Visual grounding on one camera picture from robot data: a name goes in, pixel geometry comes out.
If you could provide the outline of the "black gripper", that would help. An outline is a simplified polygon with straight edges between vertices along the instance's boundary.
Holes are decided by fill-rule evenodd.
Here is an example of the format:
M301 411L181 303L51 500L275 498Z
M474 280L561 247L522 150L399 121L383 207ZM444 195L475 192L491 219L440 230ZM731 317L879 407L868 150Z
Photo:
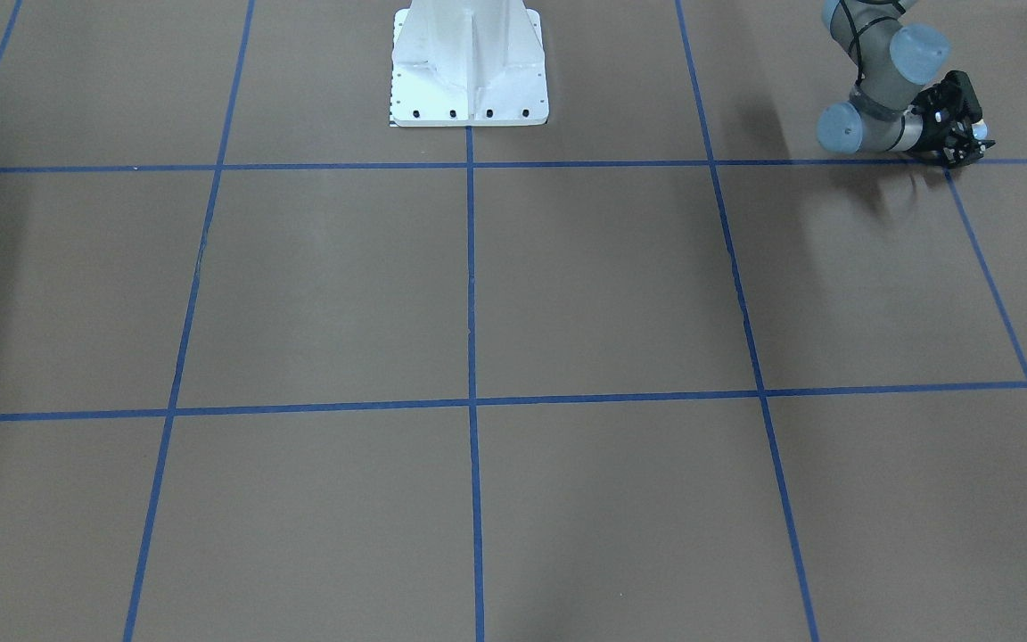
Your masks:
M937 160L946 169L958 169L985 159L994 139L975 139L973 124L985 122L979 97L964 70L950 70L936 86L910 103L910 114L921 121L921 133L909 154Z

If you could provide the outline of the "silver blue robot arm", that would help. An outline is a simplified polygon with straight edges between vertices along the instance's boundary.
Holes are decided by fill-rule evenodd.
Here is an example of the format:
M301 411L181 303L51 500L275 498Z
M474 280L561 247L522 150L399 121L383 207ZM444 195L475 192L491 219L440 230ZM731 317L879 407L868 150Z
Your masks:
M817 119L817 142L836 154L905 153L964 167L995 145L973 81L941 73L950 43L933 26L905 23L913 1L825 1L822 23L855 64L843 102Z

